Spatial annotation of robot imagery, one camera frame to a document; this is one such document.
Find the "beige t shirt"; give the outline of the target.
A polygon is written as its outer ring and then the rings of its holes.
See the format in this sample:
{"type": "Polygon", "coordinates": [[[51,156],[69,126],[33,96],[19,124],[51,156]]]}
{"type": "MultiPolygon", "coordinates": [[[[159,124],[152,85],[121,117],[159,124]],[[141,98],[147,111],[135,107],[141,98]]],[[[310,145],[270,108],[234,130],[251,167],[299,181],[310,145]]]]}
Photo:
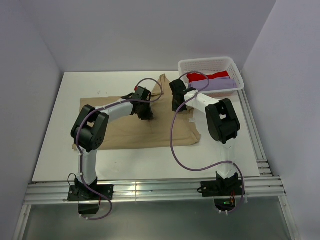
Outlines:
{"type": "MultiPolygon", "coordinates": [[[[165,74],[159,76],[163,94],[151,104],[153,120],[140,120],[138,116],[124,116],[107,125],[104,140],[99,150],[129,150],[162,148],[170,146],[170,130],[175,112],[172,111],[170,80],[165,74]]],[[[191,146],[201,140],[201,134],[192,122],[194,110],[180,112],[174,122],[172,143],[176,146],[191,146]]]]}

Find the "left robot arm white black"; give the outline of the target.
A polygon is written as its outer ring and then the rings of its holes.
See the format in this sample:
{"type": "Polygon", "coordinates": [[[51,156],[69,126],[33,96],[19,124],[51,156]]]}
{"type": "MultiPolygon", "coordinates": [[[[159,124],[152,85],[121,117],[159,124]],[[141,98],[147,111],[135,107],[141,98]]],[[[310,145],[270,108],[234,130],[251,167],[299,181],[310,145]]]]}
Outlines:
{"type": "Polygon", "coordinates": [[[99,197],[97,151],[105,139],[108,124],[135,114],[142,121],[152,120],[151,96],[149,90],[137,86],[135,92],[109,105],[93,107],[87,104],[82,108],[70,133],[79,151],[78,174],[70,187],[73,198],[82,201],[99,197]]]}

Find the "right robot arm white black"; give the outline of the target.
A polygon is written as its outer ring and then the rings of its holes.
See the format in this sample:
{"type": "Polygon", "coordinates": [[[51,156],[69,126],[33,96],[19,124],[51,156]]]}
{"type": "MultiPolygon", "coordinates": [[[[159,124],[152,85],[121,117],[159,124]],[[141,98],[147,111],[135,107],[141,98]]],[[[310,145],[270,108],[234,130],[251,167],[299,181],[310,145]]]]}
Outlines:
{"type": "Polygon", "coordinates": [[[170,127],[170,148],[176,162],[191,172],[201,172],[217,167],[215,180],[202,181],[197,189],[203,197],[240,196],[245,194],[244,179],[235,163],[235,139],[241,129],[240,121],[230,99],[222,100],[187,88],[181,79],[172,81],[172,110],[175,112],[170,127]],[[191,169],[177,158],[173,147],[173,129],[178,113],[191,107],[205,114],[209,135],[221,145],[221,161],[208,167],[191,169]]]}

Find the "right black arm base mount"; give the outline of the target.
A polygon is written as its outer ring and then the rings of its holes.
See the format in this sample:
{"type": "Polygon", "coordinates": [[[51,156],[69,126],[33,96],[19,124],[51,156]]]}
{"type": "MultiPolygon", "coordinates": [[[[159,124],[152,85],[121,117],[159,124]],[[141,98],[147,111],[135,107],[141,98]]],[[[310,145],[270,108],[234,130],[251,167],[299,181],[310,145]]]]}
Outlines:
{"type": "Polygon", "coordinates": [[[236,197],[242,200],[245,196],[245,188],[238,173],[231,177],[223,178],[218,173],[216,180],[201,181],[196,190],[204,198],[213,197],[215,207],[221,212],[229,212],[236,208],[236,197]]]}

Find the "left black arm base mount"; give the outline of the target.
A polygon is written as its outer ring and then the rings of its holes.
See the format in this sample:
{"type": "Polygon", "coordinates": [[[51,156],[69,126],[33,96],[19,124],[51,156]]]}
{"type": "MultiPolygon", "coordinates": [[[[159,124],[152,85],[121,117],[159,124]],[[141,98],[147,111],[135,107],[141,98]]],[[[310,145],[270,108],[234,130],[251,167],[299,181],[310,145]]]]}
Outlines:
{"type": "MultiPolygon", "coordinates": [[[[93,189],[112,200],[114,192],[113,184],[98,184],[93,189]]],[[[69,187],[67,201],[78,202],[78,213],[85,217],[98,213],[101,200],[101,196],[88,190],[81,182],[69,187]]]]}

